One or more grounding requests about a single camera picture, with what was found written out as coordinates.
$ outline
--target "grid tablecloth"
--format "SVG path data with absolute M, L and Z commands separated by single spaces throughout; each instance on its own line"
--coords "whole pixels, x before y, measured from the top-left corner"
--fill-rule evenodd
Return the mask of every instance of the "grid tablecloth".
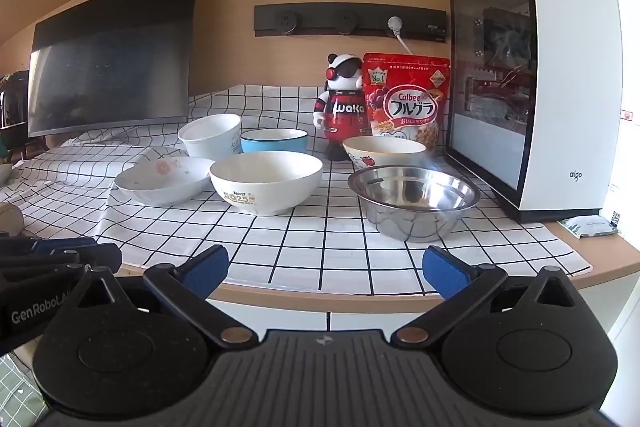
M 315 87 L 236 86 L 191 100 L 190 120 L 235 112 L 242 129 L 296 127 L 309 133 L 309 152 L 322 157 L 326 139 L 311 124 Z M 396 241 L 364 218 L 347 186 L 348 162 L 325 163 L 317 190 L 286 215 L 243 214 L 214 191 L 170 208 L 144 206 L 113 187 L 130 166 L 185 155 L 178 124 L 91 131 L 14 168 L 0 200 L 17 204 L 28 232 L 40 237 L 91 235 L 116 243 L 124 263 L 179 265 L 216 243 L 228 250 L 227 282 L 294 291 L 361 295 L 435 293 L 420 269 L 425 244 Z M 476 208 L 433 244 L 469 264 L 495 263 L 511 275 L 556 265 L 569 275 L 591 269 L 540 223 L 507 218 L 490 188 L 469 172 L 433 167 L 469 179 L 482 191 Z
M 0 357 L 0 427 L 30 427 L 47 412 L 40 390 L 24 369 L 15 355 Z

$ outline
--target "stainless steel bowl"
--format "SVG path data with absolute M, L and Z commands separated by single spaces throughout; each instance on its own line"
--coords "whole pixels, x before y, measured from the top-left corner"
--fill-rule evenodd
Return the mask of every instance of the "stainless steel bowl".
M 349 186 L 380 233 L 411 243 L 449 233 L 480 200 L 473 183 L 420 167 L 369 167 L 349 176 Z

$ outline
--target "robot figurine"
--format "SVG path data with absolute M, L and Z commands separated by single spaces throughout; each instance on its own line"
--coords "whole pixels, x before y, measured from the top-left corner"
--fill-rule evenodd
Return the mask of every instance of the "robot figurine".
M 329 140 L 324 155 L 329 161 L 348 160 L 342 141 L 371 134 L 362 92 L 362 60 L 354 55 L 330 54 L 324 93 L 314 106 L 314 125 Z

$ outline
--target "black monitor screen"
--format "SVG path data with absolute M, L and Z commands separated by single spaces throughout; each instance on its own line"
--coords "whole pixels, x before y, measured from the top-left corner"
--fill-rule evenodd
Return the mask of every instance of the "black monitor screen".
M 90 0 L 35 27 L 30 136 L 187 117 L 195 0 Z

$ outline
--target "calbee granola bag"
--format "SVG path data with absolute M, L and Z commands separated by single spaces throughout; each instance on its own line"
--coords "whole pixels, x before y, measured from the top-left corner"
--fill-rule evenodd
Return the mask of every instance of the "calbee granola bag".
M 414 140 L 433 152 L 449 92 L 449 75 L 448 58 L 364 55 L 362 79 L 372 134 Z

